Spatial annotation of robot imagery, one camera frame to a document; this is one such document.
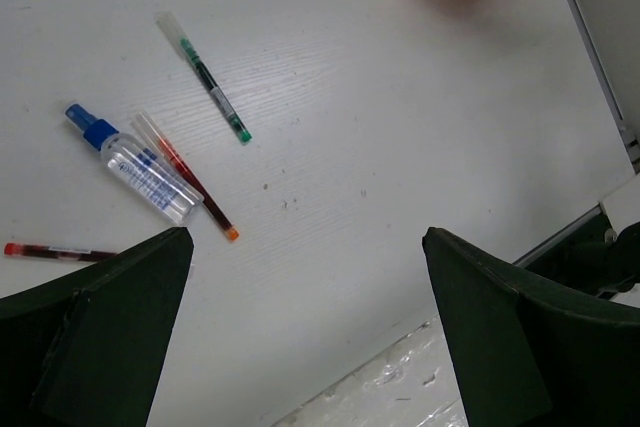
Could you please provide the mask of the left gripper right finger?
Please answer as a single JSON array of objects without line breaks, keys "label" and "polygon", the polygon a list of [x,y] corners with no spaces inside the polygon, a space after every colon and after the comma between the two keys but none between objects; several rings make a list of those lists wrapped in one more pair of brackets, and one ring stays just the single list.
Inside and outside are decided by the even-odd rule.
[{"label": "left gripper right finger", "polygon": [[469,425],[638,425],[638,308],[442,228],[429,228],[422,245]]}]

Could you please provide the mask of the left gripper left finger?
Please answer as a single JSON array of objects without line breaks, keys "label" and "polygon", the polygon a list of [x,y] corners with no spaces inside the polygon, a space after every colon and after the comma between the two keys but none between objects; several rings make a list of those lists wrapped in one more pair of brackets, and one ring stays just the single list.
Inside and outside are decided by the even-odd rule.
[{"label": "left gripper left finger", "polygon": [[146,425],[193,251],[170,228],[2,298],[2,425]]}]

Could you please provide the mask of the green pen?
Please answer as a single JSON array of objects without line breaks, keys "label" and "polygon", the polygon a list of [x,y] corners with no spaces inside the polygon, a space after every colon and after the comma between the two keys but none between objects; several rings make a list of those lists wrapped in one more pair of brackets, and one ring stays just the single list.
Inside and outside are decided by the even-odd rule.
[{"label": "green pen", "polygon": [[160,12],[156,15],[156,23],[177,54],[190,65],[240,143],[243,145],[249,143],[252,139],[251,133],[179,25],[176,17],[170,12]]}]

